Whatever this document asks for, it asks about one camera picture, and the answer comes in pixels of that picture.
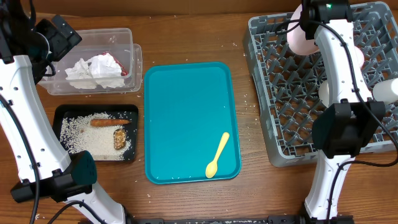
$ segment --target teal cutting board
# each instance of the teal cutting board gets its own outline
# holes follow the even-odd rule
[[[145,75],[145,172],[155,184],[232,179],[241,170],[231,72],[221,62],[156,66]],[[206,166],[230,137],[212,179]]]

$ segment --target red object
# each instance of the red object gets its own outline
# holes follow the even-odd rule
[[[126,71],[126,69],[123,67],[123,65],[119,62],[119,60],[116,59],[116,57],[114,57],[114,56],[113,56],[111,53],[109,53],[109,52],[104,52],[104,53],[102,53],[102,55],[106,55],[106,54],[110,54],[110,55],[113,57],[114,61],[115,61],[118,65],[120,65],[120,68],[122,69],[121,76],[126,76],[126,75],[127,75],[127,71]]]

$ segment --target yellow spoon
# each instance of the yellow spoon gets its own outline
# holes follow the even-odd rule
[[[218,161],[218,158],[220,158],[221,152],[223,152],[223,149],[224,149],[225,144],[228,141],[228,139],[229,139],[229,133],[224,133],[223,136],[221,137],[220,144],[218,145],[216,156],[214,157],[213,161],[211,161],[206,167],[206,177],[207,178],[213,178],[214,175],[216,175],[217,161]]]

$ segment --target wooden surface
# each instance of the wooden surface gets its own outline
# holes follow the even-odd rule
[[[315,164],[276,168],[268,161],[259,123],[256,91],[249,76],[242,47],[248,20],[253,16],[259,14],[68,19],[76,30],[130,28],[134,42],[140,44],[143,49],[145,72],[154,65],[208,61],[224,62],[231,70],[242,170],[233,180],[194,184],[155,185],[145,176],[142,116],[145,83],[137,93],[90,97],[50,96],[38,86],[40,99],[51,123],[55,109],[61,104],[128,103],[138,106],[141,115],[136,160],[133,163],[96,163],[100,184],[115,201],[125,205],[136,218],[161,217],[170,220],[296,214],[308,195]],[[27,223],[32,202],[17,204],[11,198],[9,191],[19,180],[16,163],[2,131],[0,142],[0,222]],[[395,156],[395,152],[390,152],[361,155],[358,159],[386,163]],[[375,168],[353,165],[346,177],[338,211],[354,215],[356,223],[397,223],[397,176],[398,166]],[[38,211],[40,219],[37,223],[46,223],[61,206],[62,203],[56,204],[51,199],[41,200]],[[76,223],[82,218],[76,210],[68,209],[59,217],[57,223]]]
[[[21,0],[29,9],[29,1]],[[350,4],[372,0],[349,0]],[[398,1],[383,0],[391,9]],[[37,12],[72,16],[138,16],[292,12],[301,0],[34,0]]]

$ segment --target spoon handle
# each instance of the spoon handle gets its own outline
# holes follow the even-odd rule
[[[228,139],[229,139],[229,133],[224,133],[223,136],[221,137],[220,144],[218,145],[218,149],[217,149],[216,156],[214,157],[214,161],[217,161],[218,158],[220,157]]]

